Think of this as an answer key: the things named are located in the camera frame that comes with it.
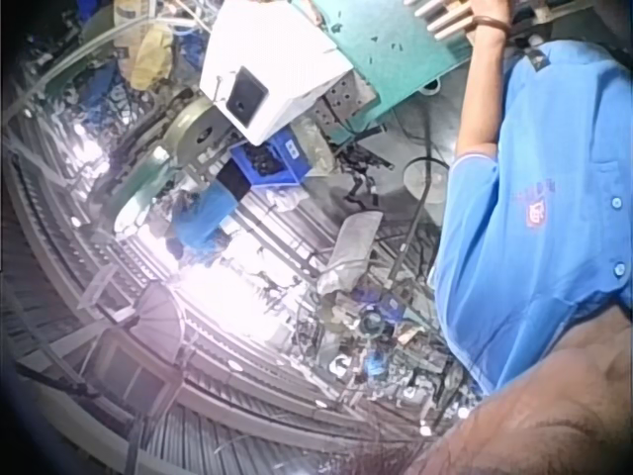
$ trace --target label on blue bin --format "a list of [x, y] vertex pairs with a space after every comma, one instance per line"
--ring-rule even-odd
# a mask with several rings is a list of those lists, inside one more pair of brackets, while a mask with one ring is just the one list
[[290, 156], [293, 157], [293, 160], [299, 158], [299, 151], [297, 150], [297, 146], [293, 141], [286, 142], [286, 149], [288, 150]]

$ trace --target blue bin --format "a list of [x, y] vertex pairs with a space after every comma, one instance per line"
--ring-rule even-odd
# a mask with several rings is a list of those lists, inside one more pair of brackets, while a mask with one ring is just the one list
[[230, 151], [233, 161], [246, 175], [253, 188], [299, 185], [304, 181], [306, 174], [311, 170], [310, 163], [290, 127], [279, 131], [264, 145], [286, 166], [285, 170], [260, 176], [251, 165], [243, 146], [236, 146]]

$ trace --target green tabletop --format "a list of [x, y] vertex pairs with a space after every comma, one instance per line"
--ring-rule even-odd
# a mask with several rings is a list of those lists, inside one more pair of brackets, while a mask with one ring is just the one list
[[324, 30], [379, 96], [379, 102], [350, 121], [354, 131], [363, 131], [471, 55], [464, 35], [436, 41], [425, 21], [416, 18], [403, 0], [315, 0], [315, 4], [325, 20]]

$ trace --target brown bracelet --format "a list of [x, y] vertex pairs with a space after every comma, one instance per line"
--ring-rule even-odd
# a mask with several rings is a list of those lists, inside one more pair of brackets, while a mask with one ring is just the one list
[[509, 36], [511, 30], [511, 26], [508, 23], [502, 22], [501, 20], [497, 20], [496, 18], [492, 17], [473, 17], [473, 24], [476, 26], [483, 25], [485, 27], [497, 28], [498, 30], [502, 30], [503, 32], [505, 32], [507, 36]]

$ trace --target worker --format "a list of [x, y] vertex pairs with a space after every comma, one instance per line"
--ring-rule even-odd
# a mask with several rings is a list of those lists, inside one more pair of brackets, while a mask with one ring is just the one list
[[218, 245], [226, 242], [220, 223], [237, 209], [249, 190], [250, 182], [229, 160], [202, 193], [180, 192], [172, 208], [167, 250], [176, 260], [186, 254], [185, 246], [199, 253], [215, 253]]
[[510, 1], [471, 5], [434, 286], [488, 396], [405, 472], [633, 473], [630, 72], [558, 41], [504, 76]]

